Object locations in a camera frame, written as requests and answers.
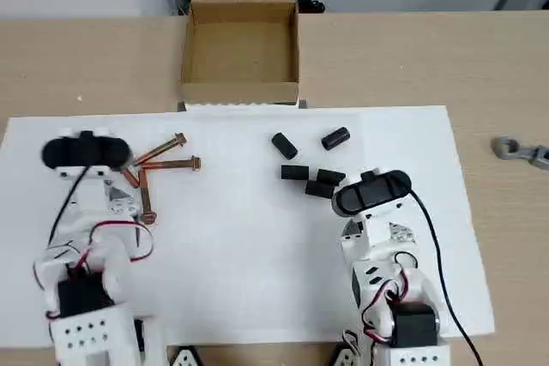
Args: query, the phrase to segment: hex bolt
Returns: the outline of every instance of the hex bolt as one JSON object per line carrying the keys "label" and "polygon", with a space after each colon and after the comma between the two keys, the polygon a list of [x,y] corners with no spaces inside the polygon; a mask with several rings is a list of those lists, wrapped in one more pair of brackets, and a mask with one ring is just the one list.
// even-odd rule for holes
{"label": "hex bolt", "polygon": [[139,220],[145,225],[151,225],[156,220],[156,212],[153,212],[151,208],[151,198],[148,193],[147,173],[143,170],[139,170],[139,190],[141,191],[141,203],[143,206],[142,214],[139,216]]}
{"label": "hex bolt", "polygon": [[185,136],[183,135],[183,133],[176,133],[175,137],[170,141],[167,141],[163,145],[155,147],[150,152],[146,152],[145,154],[138,157],[137,159],[134,159],[134,161],[132,162],[132,165],[133,166],[141,165],[145,163],[147,160],[155,158],[159,154],[162,154],[163,152],[167,152],[168,150],[172,149],[177,145],[183,146],[186,142],[187,142],[187,139],[185,139]]}
{"label": "hex bolt", "polygon": [[134,176],[130,169],[125,167],[120,171],[120,173],[122,173],[122,176],[126,178],[132,188],[137,189],[139,187],[139,180],[137,180],[137,177]]}
{"label": "hex bolt", "polygon": [[178,169],[183,167],[192,168],[193,171],[200,170],[202,161],[197,156],[193,156],[187,160],[170,160],[167,162],[150,162],[143,163],[142,168],[145,171],[152,171],[157,169]]}

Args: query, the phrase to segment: black rubber piece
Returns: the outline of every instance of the black rubber piece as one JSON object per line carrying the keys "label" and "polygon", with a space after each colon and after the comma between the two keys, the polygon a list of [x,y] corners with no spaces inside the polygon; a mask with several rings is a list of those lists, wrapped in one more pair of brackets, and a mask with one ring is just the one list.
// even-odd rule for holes
{"label": "black rubber piece", "polygon": [[345,173],[338,171],[328,171],[326,169],[318,169],[317,182],[338,186],[345,178]]}
{"label": "black rubber piece", "polygon": [[334,195],[335,186],[326,183],[316,182],[309,180],[305,186],[305,193],[307,195],[323,197],[325,199],[331,199]]}
{"label": "black rubber piece", "polygon": [[368,179],[345,186],[335,195],[333,207],[342,217],[395,201],[410,193],[412,181],[403,171],[368,175]]}
{"label": "black rubber piece", "polygon": [[320,142],[326,150],[332,150],[334,147],[339,146],[344,141],[348,141],[350,138],[351,134],[347,128],[339,128],[335,132],[324,136]]}
{"label": "black rubber piece", "polygon": [[309,180],[309,166],[282,165],[281,179]]}
{"label": "black rubber piece", "polygon": [[288,160],[295,158],[298,154],[298,149],[281,132],[274,135],[271,141],[274,147],[282,153],[282,156]]}
{"label": "black rubber piece", "polygon": [[122,139],[95,136],[83,130],[78,137],[62,137],[48,141],[42,149],[42,161],[52,169],[60,166],[105,165],[121,169],[131,158],[131,150]]}

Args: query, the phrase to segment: screw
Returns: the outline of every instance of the screw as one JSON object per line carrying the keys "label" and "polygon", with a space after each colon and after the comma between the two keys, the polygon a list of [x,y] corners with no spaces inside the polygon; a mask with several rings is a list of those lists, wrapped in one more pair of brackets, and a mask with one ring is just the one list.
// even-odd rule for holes
{"label": "screw", "polygon": [[187,142],[187,139],[185,139],[185,136],[183,135],[183,133],[176,133],[175,137],[173,139],[171,139],[170,141],[167,141],[163,145],[155,147],[150,152],[146,152],[145,154],[138,157],[137,159],[134,159],[132,165],[133,166],[141,165],[141,164],[145,163],[147,160],[155,158],[159,154],[162,154],[163,152],[167,152],[168,150],[170,150],[171,148],[173,148],[177,145],[183,146],[186,142]]}
{"label": "screw", "polygon": [[156,220],[156,213],[151,209],[151,198],[148,193],[147,173],[143,169],[139,170],[139,190],[141,191],[141,203],[143,206],[143,211],[139,219],[145,225],[151,225]]}
{"label": "screw", "polygon": [[154,169],[177,169],[180,167],[190,167],[193,171],[200,170],[202,161],[197,156],[193,156],[187,160],[171,160],[167,162],[150,162],[144,163],[142,168],[146,171]]}
{"label": "screw", "polygon": [[130,169],[126,167],[122,169],[120,173],[122,173],[122,176],[126,178],[132,188],[137,189],[139,187],[139,181],[137,180],[137,177],[135,177],[134,174],[130,171]]}

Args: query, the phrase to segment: wooden table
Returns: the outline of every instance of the wooden table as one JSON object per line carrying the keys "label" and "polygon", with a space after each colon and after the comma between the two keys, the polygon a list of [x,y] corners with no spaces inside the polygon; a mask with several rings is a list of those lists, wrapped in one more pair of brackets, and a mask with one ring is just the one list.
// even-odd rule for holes
{"label": "wooden table", "polygon": [[[10,116],[175,111],[184,25],[0,22],[0,129]],[[303,15],[300,36],[301,97],[311,106],[448,106],[496,316],[496,334],[477,345],[487,365],[547,363],[549,174],[496,159],[489,140],[549,144],[549,14]],[[454,364],[474,364],[462,341],[452,346]],[[332,347],[200,353],[214,365],[317,366]],[[4,350],[0,363],[54,360]]]}

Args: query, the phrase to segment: open cardboard box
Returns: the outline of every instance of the open cardboard box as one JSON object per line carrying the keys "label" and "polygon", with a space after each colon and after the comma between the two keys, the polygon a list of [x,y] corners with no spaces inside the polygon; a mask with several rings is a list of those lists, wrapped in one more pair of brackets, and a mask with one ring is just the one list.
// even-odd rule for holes
{"label": "open cardboard box", "polygon": [[190,5],[185,103],[295,104],[298,10],[292,0],[199,0]]}

